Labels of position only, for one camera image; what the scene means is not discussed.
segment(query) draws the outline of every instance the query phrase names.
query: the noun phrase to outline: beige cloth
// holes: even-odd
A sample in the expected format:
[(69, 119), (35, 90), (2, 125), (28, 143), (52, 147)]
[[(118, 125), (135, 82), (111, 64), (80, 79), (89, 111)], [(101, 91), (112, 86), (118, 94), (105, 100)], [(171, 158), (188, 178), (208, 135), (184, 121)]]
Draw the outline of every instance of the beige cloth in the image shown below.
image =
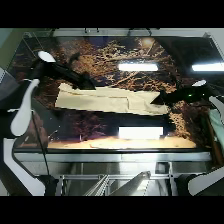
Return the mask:
[(55, 107), (139, 115), (161, 115), (168, 112), (165, 105), (151, 104), (159, 96), (159, 92), (133, 92), (110, 87), (74, 90), (65, 83), (62, 83), (59, 89)]

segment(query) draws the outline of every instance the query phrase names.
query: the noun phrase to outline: black cable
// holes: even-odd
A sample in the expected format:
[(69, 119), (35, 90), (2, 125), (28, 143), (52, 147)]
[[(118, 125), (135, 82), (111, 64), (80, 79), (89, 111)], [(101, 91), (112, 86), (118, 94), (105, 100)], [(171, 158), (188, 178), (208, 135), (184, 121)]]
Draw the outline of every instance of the black cable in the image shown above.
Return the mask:
[(50, 180), (50, 172), (49, 172), (49, 168), (48, 168), (48, 164), (47, 164), (47, 159), (46, 159), (46, 151), (44, 150), (44, 147), (43, 147), (42, 142), (41, 142), (41, 139), (40, 139), (40, 135), (39, 135), (39, 132), (38, 132), (38, 129), (37, 129), (36, 121), (34, 119), (34, 113), (33, 113), (33, 111), (32, 111), (32, 120), (33, 120), (33, 124), (34, 124), (35, 130), (36, 130), (37, 139), (38, 139), (38, 142), (40, 144), (40, 147), (41, 147), (41, 150), (42, 150), (42, 153), (43, 153), (43, 156), (44, 156), (44, 161), (45, 161), (45, 164), (46, 164), (46, 167), (47, 167), (47, 175), (48, 175), (49, 180)]

